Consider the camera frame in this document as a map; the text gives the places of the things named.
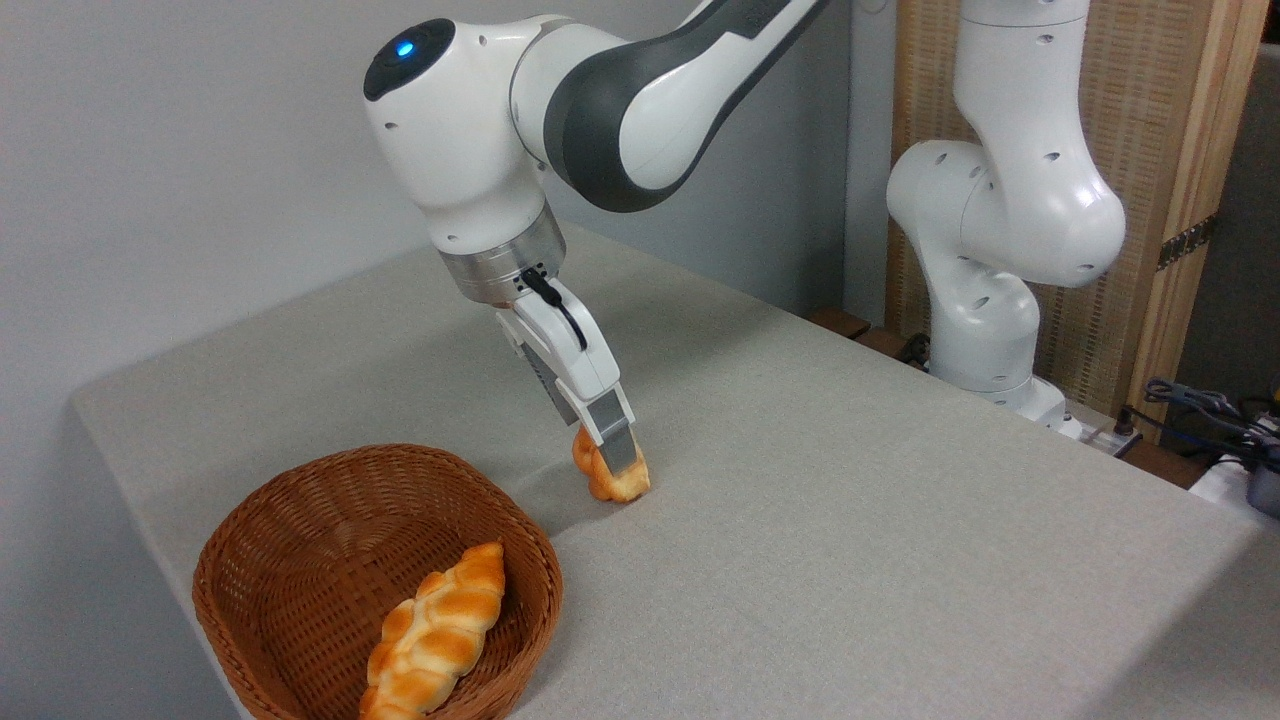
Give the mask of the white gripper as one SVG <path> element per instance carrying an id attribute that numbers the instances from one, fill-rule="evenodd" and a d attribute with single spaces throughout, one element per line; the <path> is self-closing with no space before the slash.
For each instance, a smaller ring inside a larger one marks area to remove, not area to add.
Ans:
<path id="1" fill-rule="evenodd" d="M 634 414 L 620 369 L 586 306 L 558 279 L 515 278 L 522 293 L 497 318 L 517 354 L 534 368 L 567 424 L 596 430 L 596 447 L 611 475 L 637 460 Z"/>

